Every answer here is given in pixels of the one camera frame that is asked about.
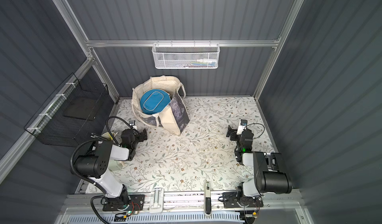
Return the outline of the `blue paddle case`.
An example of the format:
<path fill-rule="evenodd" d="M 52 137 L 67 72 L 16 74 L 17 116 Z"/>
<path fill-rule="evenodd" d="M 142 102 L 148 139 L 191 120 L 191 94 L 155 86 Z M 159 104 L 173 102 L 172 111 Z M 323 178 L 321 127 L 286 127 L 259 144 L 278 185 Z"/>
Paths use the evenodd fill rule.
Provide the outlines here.
<path fill-rule="evenodd" d="M 162 89 L 151 89 L 141 96 L 140 107 L 143 113 L 153 115 L 160 113 L 170 102 L 169 93 Z"/>

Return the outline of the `cream canvas tote bag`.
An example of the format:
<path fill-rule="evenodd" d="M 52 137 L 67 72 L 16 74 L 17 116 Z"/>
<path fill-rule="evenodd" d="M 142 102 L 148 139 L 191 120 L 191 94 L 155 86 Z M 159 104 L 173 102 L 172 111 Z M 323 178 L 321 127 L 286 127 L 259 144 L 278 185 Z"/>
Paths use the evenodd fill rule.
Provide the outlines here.
<path fill-rule="evenodd" d="M 162 111 L 154 114 L 145 114 L 140 102 L 143 100 L 145 92 L 157 89 L 164 91 L 170 97 L 170 102 Z M 143 124 L 149 127 L 162 127 L 174 135 L 180 135 L 190 122 L 186 106 L 183 99 L 185 96 L 179 95 L 182 89 L 185 94 L 185 88 L 182 82 L 174 76 L 151 77 L 143 84 L 132 89 L 132 111 L 135 117 Z"/>

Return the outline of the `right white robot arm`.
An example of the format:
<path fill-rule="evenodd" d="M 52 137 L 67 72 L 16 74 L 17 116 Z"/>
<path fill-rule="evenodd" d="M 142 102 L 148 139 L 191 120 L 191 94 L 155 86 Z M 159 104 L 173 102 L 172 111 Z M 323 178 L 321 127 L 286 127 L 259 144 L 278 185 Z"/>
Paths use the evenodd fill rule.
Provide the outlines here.
<path fill-rule="evenodd" d="M 256 198 L 264 193 L 289 194 L 292 191 L 292 180 L 282 154 L 253 151 L 255 137 L 245 121 L 237 129 L 228 126 L 226 137 L 236 142 L 236 161 L 254 169 L 253 178 L 237 187 L 237 200 L 244 197 Z"/>

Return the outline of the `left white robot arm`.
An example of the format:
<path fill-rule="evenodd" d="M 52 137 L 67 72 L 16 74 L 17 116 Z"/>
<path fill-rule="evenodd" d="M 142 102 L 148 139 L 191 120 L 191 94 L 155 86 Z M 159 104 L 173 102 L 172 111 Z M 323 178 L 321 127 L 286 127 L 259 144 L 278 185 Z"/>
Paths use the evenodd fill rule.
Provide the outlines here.
<path fill-rule="evenodd" d="M 71 172 L 99 188 L 106 198 L 127 198 L 126 187 L 111 174 L 109 161 L 131 161 L 136 155 L 138 143 L 146 141 L 147 129 L 124 130 L 121 145 L 113 139 L 93 139 L 78 145 L 71 158 Z"/>

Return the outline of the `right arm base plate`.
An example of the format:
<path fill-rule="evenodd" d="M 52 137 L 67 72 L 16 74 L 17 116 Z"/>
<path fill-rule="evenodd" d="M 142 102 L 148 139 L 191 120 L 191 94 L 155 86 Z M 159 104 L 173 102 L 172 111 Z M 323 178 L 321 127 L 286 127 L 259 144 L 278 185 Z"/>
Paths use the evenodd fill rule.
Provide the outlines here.
<path fill-rule="evenodd" d="M 238 192 L 224 192 L 218 200 L 226 209 L 232 208 L 262 208 L 263 201 L 259 197 L 239 196 Z"/>

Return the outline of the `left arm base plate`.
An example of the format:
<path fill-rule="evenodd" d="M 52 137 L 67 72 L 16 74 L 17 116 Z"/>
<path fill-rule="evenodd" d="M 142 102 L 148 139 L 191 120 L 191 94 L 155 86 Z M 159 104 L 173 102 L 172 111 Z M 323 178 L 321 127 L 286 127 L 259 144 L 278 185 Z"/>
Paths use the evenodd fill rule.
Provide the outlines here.
<path fill-rule="evenodd" d="M 129 195 L 124 200 L 121 197 L 118 198 L 102 198 L 100 203 L 103 205 L 102 210 L 104 212 L 124 212 L 124 211 L 142 211 L 145 201 L 145 195 Z"/>

